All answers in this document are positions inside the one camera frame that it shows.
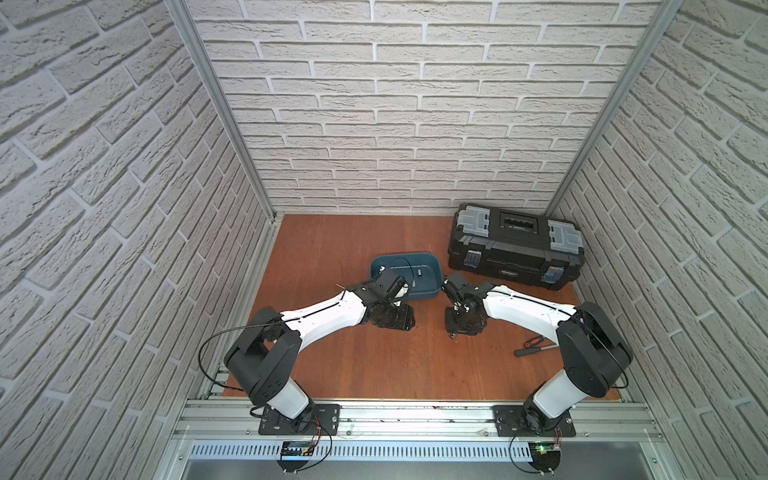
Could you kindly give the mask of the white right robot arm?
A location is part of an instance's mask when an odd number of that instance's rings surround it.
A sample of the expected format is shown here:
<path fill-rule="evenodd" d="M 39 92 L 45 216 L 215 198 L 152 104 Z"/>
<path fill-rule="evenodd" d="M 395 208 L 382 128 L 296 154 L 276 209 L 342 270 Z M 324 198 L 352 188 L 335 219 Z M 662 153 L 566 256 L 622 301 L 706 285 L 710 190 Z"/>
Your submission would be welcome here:
<path fill-rule="evenodd" d="M 524 402 L 522 422 L 535 432 L 554 428 L 571 407 L 586 398 L 603 398 L 634 359 L 634 352 L 595 303 L 578 306 L 537 299 L 486 280 L 470 283 L 454 272 L 442 283 L 451 302 L 446 329 L 477 335 L 490 319 L 530 330 L 559 348 L 563 368 Z"/>

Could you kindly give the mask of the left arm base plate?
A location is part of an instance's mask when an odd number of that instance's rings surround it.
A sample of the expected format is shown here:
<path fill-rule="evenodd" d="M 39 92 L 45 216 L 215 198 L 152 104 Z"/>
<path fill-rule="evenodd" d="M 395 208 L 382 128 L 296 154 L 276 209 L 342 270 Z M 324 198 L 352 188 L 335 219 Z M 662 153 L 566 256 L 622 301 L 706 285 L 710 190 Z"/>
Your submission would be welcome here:
<path fill-rule="evenodd" d="M 310 403 L 295 419 L 291 419 L 266 405 L 259 415 L 258 433 L 263 436 L 309 436 L 321 430 L 325 435 L 335 436 L 340 410 L 340 404 Z"/>

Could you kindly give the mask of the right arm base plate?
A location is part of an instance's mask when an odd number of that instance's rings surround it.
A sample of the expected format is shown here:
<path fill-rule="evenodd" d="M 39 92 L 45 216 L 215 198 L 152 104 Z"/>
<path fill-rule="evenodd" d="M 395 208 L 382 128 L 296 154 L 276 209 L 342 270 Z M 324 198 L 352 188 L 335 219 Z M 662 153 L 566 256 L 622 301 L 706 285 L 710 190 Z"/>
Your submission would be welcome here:
<path fill-rule="evenodd" d="M 576 436 L 570 410 L 549 418 L 531 405 L 495 405 L 491 407 L 499 437 L 564 437 Z"/>

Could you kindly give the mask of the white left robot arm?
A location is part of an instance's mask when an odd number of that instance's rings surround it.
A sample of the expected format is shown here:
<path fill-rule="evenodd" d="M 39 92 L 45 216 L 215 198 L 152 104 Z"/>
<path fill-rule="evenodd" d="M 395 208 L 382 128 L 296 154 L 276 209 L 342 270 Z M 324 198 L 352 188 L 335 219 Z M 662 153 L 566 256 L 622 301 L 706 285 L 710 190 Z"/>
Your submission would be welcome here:
<path fill-rule="evenodd" d="M 300 352 L 337 331 L 368 322 L 411 330 L 414 311 L 404 302 L 409 290 L 403 276 L 385 269 L 309 307 L 282 312 L 265 307 L 234 341 L 224 364 L 254 406 L 268 406 L 291 421 L 307 420 L 313 401 L 291 378 Z"/>

